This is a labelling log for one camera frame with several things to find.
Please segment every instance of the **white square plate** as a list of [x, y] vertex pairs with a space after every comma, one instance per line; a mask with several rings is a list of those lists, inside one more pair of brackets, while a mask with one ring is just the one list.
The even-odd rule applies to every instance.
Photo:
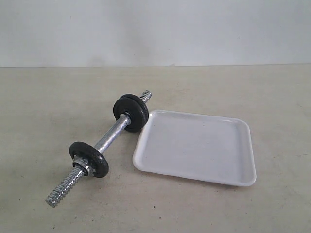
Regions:
[[142, 171], [234, 186], [256, 180], [249, 127], [234, 118], [154, 110], [133, 163]]

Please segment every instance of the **white wall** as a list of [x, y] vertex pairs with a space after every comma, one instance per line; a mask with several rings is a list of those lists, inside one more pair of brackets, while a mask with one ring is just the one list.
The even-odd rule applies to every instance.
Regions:
[[311, 62], [311, 0], [0, 0], [0, 67]]

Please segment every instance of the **table surface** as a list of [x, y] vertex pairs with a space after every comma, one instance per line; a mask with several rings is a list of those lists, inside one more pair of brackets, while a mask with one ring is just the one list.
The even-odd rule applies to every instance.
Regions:
[[[0, 232], [311, 232], [311, 65], [0, 69]], [[138, 133], [105, 153], [56, 208], [46, 196], [71, 170], [69, 145], [95, 144], [125, 93], [150, 110], [234, 117], [251, 129], [251, 187], [134, 168]]]

